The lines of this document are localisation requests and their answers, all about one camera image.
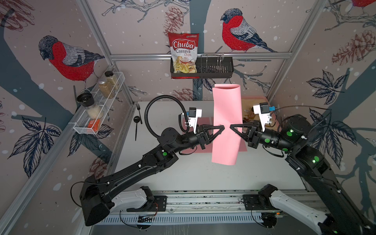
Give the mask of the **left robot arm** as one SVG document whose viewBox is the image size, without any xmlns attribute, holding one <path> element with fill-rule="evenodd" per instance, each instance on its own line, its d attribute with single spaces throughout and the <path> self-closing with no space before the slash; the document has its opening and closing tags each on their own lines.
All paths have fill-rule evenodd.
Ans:
<svg viewBox="0 0 376 235">
<path fill-rule="evenodd" d="M 179 134 L 174 128 L 165 129 L 157 137 L 159 145 L 144 154 L 138 162 L 114 174 L 96 179 L 85 179 L 79 196 L 85 225 L 93 226 L 110 214 L 115 206 L 112 201 L 118 194 L 144 178 L 171 167 L 177 160 L 177 153 L 201 146 L 205 148 L 225 129 L 223 125 L 203 125 L 198 133 L 193 131 Z"/>
</svg>

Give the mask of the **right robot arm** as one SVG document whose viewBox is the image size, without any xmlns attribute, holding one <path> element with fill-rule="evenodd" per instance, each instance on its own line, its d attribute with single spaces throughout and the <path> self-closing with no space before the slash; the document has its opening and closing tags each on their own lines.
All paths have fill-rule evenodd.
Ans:
<svg viewBox="0 0 376 235">
<path fill-rule="evenodd" d="M 375 224 L 357 208 L 339 184 L 329 162 L 314 147 L 307 145 L 311 125 L 301 115 L 290 116 L 280 132 L 264 129 L 260 121 L 232 124 L 249 147 L 274 148 L 287 154 L 285 160 L 318 194 L 329 212 L 314 211 L 300 202 L 282 195 L 277 188 L 267 185 L 259 193 L 270 204 L 322 235 L 374 235 Z"/>
</svg>

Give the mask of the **black ladle spoon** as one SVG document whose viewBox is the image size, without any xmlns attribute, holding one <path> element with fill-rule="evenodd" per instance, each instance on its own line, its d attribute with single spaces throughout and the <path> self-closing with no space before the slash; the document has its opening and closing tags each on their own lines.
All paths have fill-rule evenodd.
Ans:
<svg viewBox="0 0 376 235">
<path fill-rule="evenodd" d="M 133 121 L 135 122 L 136 126 L 135 126 L 135 141 L 137 140 L 137 133 L 138 133 L 138 123 L 141 123 L 142 120 L 141 120 L 141 117 L 140 116 L 135 116 L 133 118 Z"/>
</svg>

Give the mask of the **black fork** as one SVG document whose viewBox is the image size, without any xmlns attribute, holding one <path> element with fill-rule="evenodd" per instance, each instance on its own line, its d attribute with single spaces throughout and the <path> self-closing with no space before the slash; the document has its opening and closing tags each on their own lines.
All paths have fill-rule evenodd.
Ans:
<svg viewBox="0 0 376 235">
<path fill-rule="evenodd" d="M 136 104 L 136 108 L 137 108 L 138 113 L 139 113 L 140 123 L 143 124 L 143 120 L 142 120 L 142 116 L 141 116 L 141 107 L 138 103 Z"/>
</svg>

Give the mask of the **Chuba cassava chips bag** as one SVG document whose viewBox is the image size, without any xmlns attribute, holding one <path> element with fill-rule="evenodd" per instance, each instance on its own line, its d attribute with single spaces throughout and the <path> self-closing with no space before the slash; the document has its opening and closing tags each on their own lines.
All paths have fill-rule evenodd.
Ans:
<svg viewBox="0 0 376 235">
<path fill-rule="evenodd" d="M 168 34 L 171 52 L 171 76 L 175 79 L 199 78 L 196 60 L 199 34 Z"/>
</svg>

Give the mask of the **spice jar dark lid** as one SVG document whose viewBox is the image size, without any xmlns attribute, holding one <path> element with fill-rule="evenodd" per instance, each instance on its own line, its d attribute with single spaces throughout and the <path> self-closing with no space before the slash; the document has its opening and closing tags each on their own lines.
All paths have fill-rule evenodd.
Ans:
<svg viewBox="0 0 376 235">
<path fill-rule="evenodd" d="M 118 78 L 115 76 L 115 74 L 112 72 L 112 71 L 106 71 L 105 72 L 105 77 L 106 77 L 106 80 L 112 85 L 114 86 L 114 88 L 116 90 L 119 89 L 119 83 L 118 83 Z"/>
</svg>

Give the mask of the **spice jar silver lid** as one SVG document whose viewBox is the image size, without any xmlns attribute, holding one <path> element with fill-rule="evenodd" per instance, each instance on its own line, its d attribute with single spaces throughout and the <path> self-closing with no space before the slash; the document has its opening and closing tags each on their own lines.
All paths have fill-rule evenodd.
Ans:
<svg viewBox="0 0 376 235">
<path fill-rule="evenodd" d="M 101 78 L 98 82 L 99 89 L 106 99 L 113 99 L 114 98 L 114 92 L 113 87 L 109 81 L 107 81 L 105 78 Z"/>
</svg>

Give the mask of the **small red packet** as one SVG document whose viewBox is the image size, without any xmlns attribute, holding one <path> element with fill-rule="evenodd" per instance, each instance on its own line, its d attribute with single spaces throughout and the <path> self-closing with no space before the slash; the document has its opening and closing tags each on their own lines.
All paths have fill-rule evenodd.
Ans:
<svg viewBox="0 0 376 235">
<path fill-rule="evenodd" d="M 97 132 L 100 128 L 100 119 L 90 120 L 87 127 L 92 129 L 94 132 Z"/>
</svg>

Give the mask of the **black lid rice jar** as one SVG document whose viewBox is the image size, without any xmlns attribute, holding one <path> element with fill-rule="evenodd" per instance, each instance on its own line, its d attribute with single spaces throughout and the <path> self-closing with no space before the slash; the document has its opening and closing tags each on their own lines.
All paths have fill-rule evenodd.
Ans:
<svg viewBox="0 0 376 235">
<path fill-rule="evenodd" d="M 100 119 L 104 116 L 102 108 L 96 103 L 91 93 L 82 93 L 76 100 L 85 108 L 90 119 Z"/>
</svg>

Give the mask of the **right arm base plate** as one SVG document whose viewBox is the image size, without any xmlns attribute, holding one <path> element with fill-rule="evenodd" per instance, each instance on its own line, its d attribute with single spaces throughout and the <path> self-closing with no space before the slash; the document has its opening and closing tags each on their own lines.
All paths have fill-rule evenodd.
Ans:
<svg viewBox="0 0 376 235">
<path fill-rule="evenodd" d="M 240 201 L 244 204 L 247 211 L 280 211 L 272 206 L 268 198 L 258 194 L 244 194 Z"/>
</svg>

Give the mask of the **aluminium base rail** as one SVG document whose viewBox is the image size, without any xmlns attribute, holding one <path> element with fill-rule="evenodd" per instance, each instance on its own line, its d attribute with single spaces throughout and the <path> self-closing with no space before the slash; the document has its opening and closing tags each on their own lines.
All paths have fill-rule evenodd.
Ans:
<svg viewBox="0 0 376 235">
<path fill-rule="evenodd" d="M 259 191 L 143 191 L 141 189 L 137 191 L 124 191 L 112 199 L 114 207 L 110 209 L 109 214 L 115 214 L 121 211 L 139 214 L 147 212 L 127 212 L 126 209 L 138 209 L 146 203 L 147 199 L 153 200 L 155 196 L 160 195 L 167 196 L 166 211 L 164 211 L 166 213 L 247 212 L 244 204 L 240 201 L 244 194 L 259 195 Z"/>
</svg>

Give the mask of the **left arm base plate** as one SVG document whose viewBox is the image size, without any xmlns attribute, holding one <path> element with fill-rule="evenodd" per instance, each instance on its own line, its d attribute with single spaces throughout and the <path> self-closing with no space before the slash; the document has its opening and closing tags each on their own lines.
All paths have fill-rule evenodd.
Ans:
<svg viewBox="0 0 376 235">
<path fill-rule="evenodd" d="M 154 199 L 147 199 L 146 203 L 140 208 L 129 208 L 126 209 L 127 212 L 165 212 L 167 204 L 167 196 L 160 195 L 155 196 Z"/>
</svg>

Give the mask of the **clear acrylic wall shelf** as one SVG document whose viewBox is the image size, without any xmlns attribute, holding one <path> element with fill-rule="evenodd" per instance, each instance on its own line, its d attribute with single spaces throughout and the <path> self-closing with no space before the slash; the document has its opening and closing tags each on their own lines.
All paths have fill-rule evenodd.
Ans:
<svg viewBox="0 0 376 235">
<path fill-rule="evenodd" d="M 97 84 L 97 87 L 93 88 L 92 91 L 83 92 L 83 93 L 91 93 L 93 95 L 96 103 L 102 108 L 102 111 L 104 112 L 104 116 L 102 118 L 100 118 L 100 128 L 98 129 L 97 132 L 94 132 L 92 129 L 89 129 L 87 127 L 89 121 L 92 120 L 92 119 L 89 118 L 87 111 L 81 105 L 84 108 L 84 111 L 80 114 L 78 121 L 73 126 L 73 129 L 76 131 L 76 133 L 78 133 L 80 135 L 82 135 L 82 134 L 96 135 L 97 137 L 99 137 L 100 134 L 104 133 L 104 130 L 101 127 L 103 126 L 103 124 L 106 120 L 109 120 L 108 113 L 109 113 L 110 109 L 112 108 L 113 103 L 116 100 L 117 95 L 119 95 L 121 88 L 122 88 L 124 81 L 125 81 L 125 77 L 124 77 L 122 72 L 113 71 L 113 73 L 118 78 L 118 83 L 119 83 L 119 89 L 118 90 L 116 90 L 114 88 L 114 86 L 112 86 L 113 92 L 114 92 L 114 95 L 115 95 L 113 99 L 104 98 L 104 96 L 102 95 L 102 93 L 99 89 L 99 84 Z"/>
</svg>

